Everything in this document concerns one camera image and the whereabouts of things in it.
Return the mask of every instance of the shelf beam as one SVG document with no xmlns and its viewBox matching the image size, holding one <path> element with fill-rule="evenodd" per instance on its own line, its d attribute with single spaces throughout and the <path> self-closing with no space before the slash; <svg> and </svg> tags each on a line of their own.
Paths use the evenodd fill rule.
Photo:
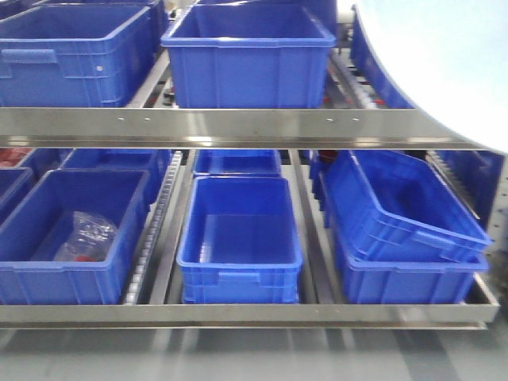
<svg viewBox="0 0 508 381">
<path fill-rule="evenodd" d="M 0 108 L 0 146 L 474 149 L 417 110 Z"/>
</svg>

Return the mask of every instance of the metal shelf frame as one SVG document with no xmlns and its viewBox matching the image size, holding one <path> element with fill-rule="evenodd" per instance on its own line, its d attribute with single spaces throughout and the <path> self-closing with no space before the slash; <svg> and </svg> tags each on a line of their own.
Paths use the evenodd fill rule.
<svg viewBox="0 0 508 381">
<path fill-rule="evenodd" d="M 301 278 L 301 303 L 296 305 L 183 305 L 181 277 L 175 266 L 182 222 L 187 210 L 191 166 L 178 170 L 164 224 L 156 277 L 148 304 L 117 306 L 0 306 L 4 329 L 97 328 L 354 328 L 354 329 L 485 329 L 494 320 L 499 304 L 479 276 L 466 302 L 453 305 L 354 305 L 344 301 L 338 274 L 330 264 L 326 231 L 318 202 L 310 193 L 306 166 L 298 152 L 290 151 L 291 165 L 283 166 L 288 179 L 305 253 Z M 131 285 L 139 282 L 135 271 Z"/>
<path fill-rule="evenodd" d="M 485 329 L 494 320 L 499 304 L 479 276 L 475 277 L 467 301 L 455 305 L 345 302 L 330 259 L 321 214 L 310 193 L 306 166 L 301 165 L 297 151 L 298 148 L 478 149 L 475 144 L 417 110 L 152 108 L 150 99 L 160 97 L 156 88 L 168 77 L 167 63 L 167 54 L 161 54 L 147 81 L 125 108 L 0 108 L 0 146 L 191 149 L 185 166 L 180 167 L 183 158 L 177 154 L 167 172 L 167 186 L 161 191 L 164 195 L 159 197 L 154 214 L 158 218 L 165 215 L 164 223 L 156 224 L 154 230 L 153 217 L 148 219 L 123 305 L 0 306 L 0 328 Z M 344 82 L 344 76 L 338 74 L 339 81 Z M 357 107 L 364 106 L 365 99 L 362 102 L 358 99 L 351 80 L 348 81 L 342 90 Z M 291 165 L 284 166 L 284 173 L 290 180 L 306 253 L 300 304 L 179 303 L 182 282 L 175 254 L 191 188 L 193 148 L 290 150 Z M 154 233 L 160 236 L 157 242 Z"/>
<path fill-rule="evenodd" d="M 149 108 L 154 89 L 168 77 L 168 62 L 163 52 L 125 108 L 1 107 L 0 146 L 478 148 L 418 110 Z M 351 81 L 341 78 L 361 105 Z"/>
</svg>

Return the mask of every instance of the metal rail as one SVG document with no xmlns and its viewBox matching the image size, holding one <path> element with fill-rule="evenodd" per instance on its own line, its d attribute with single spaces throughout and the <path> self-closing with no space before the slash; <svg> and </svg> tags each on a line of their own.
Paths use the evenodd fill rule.
<svg viewBox="0 0 508 381">
<path fill-rule="evenodd" d="M 150 264 L 153 252 L 156 248 L 156 242 L 159 239 L 164 218 L 166 217 L 167 206 L 174 189 L 175 177 L 182 162 L 182 153 L 175 152 L 170 165 L 167 167 L 164 180 L 157 197 L 155 207 L 151 213 L 150 222 L 144 232 L 143 243 L 140 248 L 140 255 L 137 257 L 137 264 L 134 266 L 133 274 L 129 284 L 129 288 L 125 293 L 123 304 L 133 305 L 139 302 L 141 288 L 143 287 L 144 278 Z"/>
<path fill-rule="evenodd" d="M 0 126 L 0 146 L 475 148 L 417 110 L 2 107 Z"/>
</svg>

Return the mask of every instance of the crate handle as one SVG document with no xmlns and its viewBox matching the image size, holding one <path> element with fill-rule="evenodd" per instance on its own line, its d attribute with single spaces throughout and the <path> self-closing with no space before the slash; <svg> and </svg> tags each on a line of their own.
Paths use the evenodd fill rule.
<svg viewBox="0 0 508 381">
<path fill-rule="evenodd" d="M 260 282 L 260 274 L 255 272 L 219 272 L 219 282 L 242 282 L 254 283 Z"/>
<path fill-rule="evenodd" d="M 3 49 L 2 59 L 8 64 L 57 64 L 54 49 Z"/>
<path fill-rule="evenodd" d="M 429 232 L 422 232 L 420 230 L 414 232 L 412 238 L 414 241 L 421 242 L 429 246 L 433 246 L 434 248 L 442 248 L 444 250 L 449 250 L 450 248 L 453 248 L 455 246 L 455 244 L 451 240 L 435 236 Z"/>
</svg>

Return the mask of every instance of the empty crate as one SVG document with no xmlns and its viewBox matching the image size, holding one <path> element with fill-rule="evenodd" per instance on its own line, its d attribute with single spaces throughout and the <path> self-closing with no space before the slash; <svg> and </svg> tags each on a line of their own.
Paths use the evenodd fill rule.
<svg viewBox="0 0 508 381">
<path fill-rule="evenodd" d="M 125 105 L 153 65 L 148 11 L 42 6 L 0 21 L 0 106 Z"/>
<path fill-rule="evenodd" d="M 147 6 L 150 8 L 150 26 L 152 32 L 152 49 L 160 48 L 160 36 L 166 31 L 169 19 L 164 10 L 164 0 L 42 0 L 33 6 L 54 5 L 115 5 L 115 6 Z"/>
<path fill-rule="evenodd" d="M 202 149 L 194 176 L 280 176 L 280 154 L 273 149 Z"/>
<path fill-rule="evenodd" d="M 481 253 L 458 263 L 424 257 L 420 261 L 361 259 L 341 228 L 339 201 L 331 196 L 334 190 L 324 181 L 326 174 L 321 173 L 320 178 L 336 266 L 350 303 L 458 303 L 468 294 L 475 273 L 487 271 Z"/>
<path fill-rule="evenodd" d="M 18 167 L 32 169 L 35 179 L 40 180 L 47 171 L 58 169 L 71 151 L 70 148 L 34 149 L 18 164 Z"/>
<path fill-rule="evenodd" d="M 491 240 L 430 166 L 390 151 L 341 151 L 325 182 L 362 260 L 475 259 Z"/>
<path fill-rule="evenodd" d="M 321 105 L 335 37 L 299 5 L 196 5 L 162 37 L 176 102 L 191 108 Z"/>
<path fill-rule="evenodd" d="M 391 84 L 385 76 L 383 69 L 375 61 L 364 33 L 361 29 L 358 17 L 353 22 L 351 61 L 374 88 L 377 95 L 394 109 L 412 109 L 412 105 Z"/>
<path fill-rule="evenodd" d="M 32 186 L 33 173 L 28 168 L 0 169 L 0 225 L 29 193 Z"/>
<path fill-rule="evenodd" d="M 65 160 L 62 168 L 147 170 L 148 200 L 152 203 L 157 199 L 170 158 L 168 149 L 80 148 Z"/>
<path fill-rule="evenodd" d="M 177 260 L 185 303 L 296 303 L 302 250 L 287 181 L 198 177 Z"/>
<path fill-rule="evenodd" d="M 2 304 L 114 304 L 148 213 L 146 171 L 51 171 L 0 227 Z M 101 262 L 53 258 L 73 230 L 73 212 L 117 226 Z"/>
</svg>

